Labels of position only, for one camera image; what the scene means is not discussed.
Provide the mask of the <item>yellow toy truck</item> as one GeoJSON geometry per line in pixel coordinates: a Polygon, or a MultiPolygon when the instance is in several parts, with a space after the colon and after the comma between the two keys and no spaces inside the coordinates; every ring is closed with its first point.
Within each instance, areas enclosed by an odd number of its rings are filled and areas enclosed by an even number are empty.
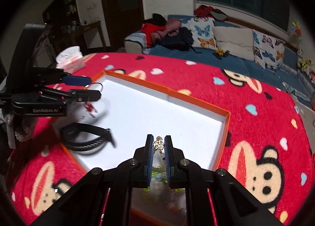
{"type": "Polygon", "coordinates": [[[230,55],[229,51],[222,50],[222,49],[217,49],[213,53],[214,57],[216,57],[218,60],[221,60],[223,57],[228,57],[230,55]]]}

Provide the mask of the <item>dark wooden door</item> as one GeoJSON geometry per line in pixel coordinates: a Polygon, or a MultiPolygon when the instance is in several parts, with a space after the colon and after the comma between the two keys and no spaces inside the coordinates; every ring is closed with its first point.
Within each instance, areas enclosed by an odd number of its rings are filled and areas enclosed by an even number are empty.
{"type": "Polygon", "coordinates": [[[124,39],[137,32],[144,21],[143,0],[101,0],[110,50],[124,46],[124,39]]]}

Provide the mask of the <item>left butterfly pillow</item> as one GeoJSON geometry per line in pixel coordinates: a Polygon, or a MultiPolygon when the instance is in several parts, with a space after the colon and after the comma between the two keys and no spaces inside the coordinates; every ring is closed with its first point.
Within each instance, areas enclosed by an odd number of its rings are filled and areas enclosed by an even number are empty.
{"type": "Polygon", "coordinates": [[[192,32],[194,48],[216,50],[216,39],[214,35],[215,20],[209,17],[191,17],[182,19],[182,27],[192,32]]]}

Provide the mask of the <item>pile of clothes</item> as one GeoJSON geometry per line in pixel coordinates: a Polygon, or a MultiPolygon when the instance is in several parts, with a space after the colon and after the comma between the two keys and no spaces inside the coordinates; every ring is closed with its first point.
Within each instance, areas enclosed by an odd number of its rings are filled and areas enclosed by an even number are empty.
{"type": "Polygon", "coordinates": [[[188,28],[191,16],[154,14],[142,28],[124,39],[125,51],[130,54],[149,54],[152,48],[162,46],[169,50],[189,51],[193,48],[193,34],[188,28]]]}

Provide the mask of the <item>orange shallow tray box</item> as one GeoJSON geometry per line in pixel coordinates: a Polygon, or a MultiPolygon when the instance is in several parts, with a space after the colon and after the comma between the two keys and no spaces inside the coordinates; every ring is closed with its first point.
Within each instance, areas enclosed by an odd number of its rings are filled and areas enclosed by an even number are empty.
{"type": "MultiPolygon", "coordinates": [[[[92,88],[101,92],[101,99],[92,102],[98,111],[95,118],[88,114],[84,104],[77,103],[68,116],[53,124],[58,134],[71,123],[111,130],[116,148],[107,143],[88,152],[71,151],[84,168],[116,168],[145,145],[148,134],[153,135],[154,141],[157,136],[164,139],[170,135],[174,145],[204,169],[215,169],[219,164],[229,128],[228,111],[164,86],[114,72],[103,74],[92,88]]],[[[131,224],[186,223],[185,191],[167,186],[165,158],[153,155],[148,188],[143,160],[125,166],[122,172],[113,188],[120,197],[133,197],[131,224]]]]}

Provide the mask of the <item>black smart band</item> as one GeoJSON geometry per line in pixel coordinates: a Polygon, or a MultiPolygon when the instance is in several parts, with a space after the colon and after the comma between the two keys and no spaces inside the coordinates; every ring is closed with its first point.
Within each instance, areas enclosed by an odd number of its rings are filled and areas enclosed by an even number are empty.
{"type": "Polygon", "coordinates": [[[68,150],[75,152],[88,152],[100,149],[107,143],[116,148],[116,142],[109,128],[71,123],[59,131],[60,139],[68,150]]]}

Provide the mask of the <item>red monkey print blanket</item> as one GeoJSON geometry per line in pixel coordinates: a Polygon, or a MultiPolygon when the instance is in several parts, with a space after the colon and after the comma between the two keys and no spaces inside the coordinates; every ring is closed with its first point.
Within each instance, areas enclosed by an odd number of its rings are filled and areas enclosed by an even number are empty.
{"type": "MultiPolygon", "coordinates": [[[[227,169],[248,190],[258,178],[259,168],[269,168],[273,154],[280,164],[280,187],[273,207],[274,216],[288,225],[314,185],[314,161],[307,132],[293,99],[283,90],[248,77],[235,69],[231,57],[214,65],[190,59],[153,55],[98,53],[86,56],[80,75],[95,77],[113,71],[165,86],[230,112],[227,140],[220,166],[227,169]]],[[[26,224],[44,209],[40,194],[49,183],[67,179],[77,182],[84,174],[66,148],[55,141],[52,120],[42,118],[35,139],[26,145],[28,160],[11,190],[11,201],[26,224]]]]}

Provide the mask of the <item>blue sofa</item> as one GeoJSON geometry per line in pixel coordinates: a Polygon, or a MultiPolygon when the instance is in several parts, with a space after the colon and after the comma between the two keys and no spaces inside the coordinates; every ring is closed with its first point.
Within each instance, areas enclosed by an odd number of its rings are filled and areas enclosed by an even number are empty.
{"type": "Polygon", "coordinates": [[[252,60],[242,59],[230,54],[226,59],[219,60],[212,53],[212,49],[195,48],[188,51],[169,50],[163,46],[156,45],[153,48],[146,47],[146,37],[141,31],[137,31],[124,39],[124,47],[127,53],[149,54],[162,57],[169,57],[181,60],[193,60],[198,63],[207,64],[227,69],[252,77],[271,86],[283,89],[301,102],[311,107],[311,100],[314,100],[314,85],[306,77],[293,68],[293,61],[297,55],[289,48],[284,49],[284,54],[288,56],[283,64],[276,70],[263,69],[252,60]]]}

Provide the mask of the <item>butterfly pillow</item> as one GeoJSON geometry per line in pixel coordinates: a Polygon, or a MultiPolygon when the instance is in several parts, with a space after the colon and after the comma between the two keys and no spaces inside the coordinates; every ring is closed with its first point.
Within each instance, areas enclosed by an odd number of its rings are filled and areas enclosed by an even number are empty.
{"type": "Polygon", "coordinates": [[[253,30],[254,62],[264,69],[280,68],[284,58],[284,40],[253,30]]]}
{"type": "Polygon", "coordinates": [[[209,17],[191,17],[182,19],[182,27],[192,32],[194,48],[216,50],[216,39],[214,35],[215,20],[209,17]]]}

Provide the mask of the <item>dark display shelf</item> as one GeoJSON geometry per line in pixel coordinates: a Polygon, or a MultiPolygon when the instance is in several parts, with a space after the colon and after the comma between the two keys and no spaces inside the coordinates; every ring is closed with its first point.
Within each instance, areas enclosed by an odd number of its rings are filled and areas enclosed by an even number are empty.
{"type": "Polygon", "coordinates": [[[42,16],[44,23],[51,26],[49,41],[55,52],[58,54],[70,47],[69,33],[80,22],[76,0],[53,0],[42,16]]]}

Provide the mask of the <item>red knotted string ornament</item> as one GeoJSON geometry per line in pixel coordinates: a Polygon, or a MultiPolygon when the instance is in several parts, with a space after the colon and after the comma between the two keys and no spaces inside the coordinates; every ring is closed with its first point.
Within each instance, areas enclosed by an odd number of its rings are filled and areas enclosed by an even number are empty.
{"type": "Polygon", "coordinates": [[[92,117],[95,118],[95,115],[98,113],[97,109],[94,107],[94,105],[90,102],[85,102],[84,107],[87,110],[88,114],[92,117]]]}

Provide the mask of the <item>plush toys pile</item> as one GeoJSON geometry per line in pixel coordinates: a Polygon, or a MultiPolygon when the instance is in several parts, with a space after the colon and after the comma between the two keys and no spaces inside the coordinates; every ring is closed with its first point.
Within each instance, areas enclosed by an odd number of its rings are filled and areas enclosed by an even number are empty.
{"type": "Polygon", "coordinates": [[[314,82],[314,63],[311,60],[303,59],[303,49],[301,47],[297,48],[297,68],[304,72],[308,78],[314,82]]]}

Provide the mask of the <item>pink tissue pack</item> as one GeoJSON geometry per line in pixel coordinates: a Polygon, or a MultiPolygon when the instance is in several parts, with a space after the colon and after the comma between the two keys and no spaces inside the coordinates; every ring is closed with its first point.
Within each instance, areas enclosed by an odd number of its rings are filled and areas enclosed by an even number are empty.
{"type": "Polygon", "coordinates": [[[83,55],[79,46],[66,48],[56,57],[56,68],[73,74],[85,67],[83,55]]]}

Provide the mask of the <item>colourful pinwheel toy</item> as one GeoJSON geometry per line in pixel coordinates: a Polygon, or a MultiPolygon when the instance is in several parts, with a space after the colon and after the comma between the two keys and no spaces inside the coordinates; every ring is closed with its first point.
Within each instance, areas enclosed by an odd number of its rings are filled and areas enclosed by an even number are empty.
{"type": "Polygon", "coordinates": [[[301,39],[302,30],[301,30],[301,26],[300,26],[298,21],[292,22],[292,31],[294,33],[296,44],[298,46],[302,42],[302,39],[301,39]]]}

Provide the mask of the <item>beige pillow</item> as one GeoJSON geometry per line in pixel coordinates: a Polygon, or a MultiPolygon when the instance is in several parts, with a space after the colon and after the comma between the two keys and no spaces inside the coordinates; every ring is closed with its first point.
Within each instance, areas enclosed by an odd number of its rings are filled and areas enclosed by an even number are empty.
{"type": "Polygon", "coordinates": [[[216,46],[230,55],[254,61],[253,31],[249,28],[215,26],[216,46]]]}

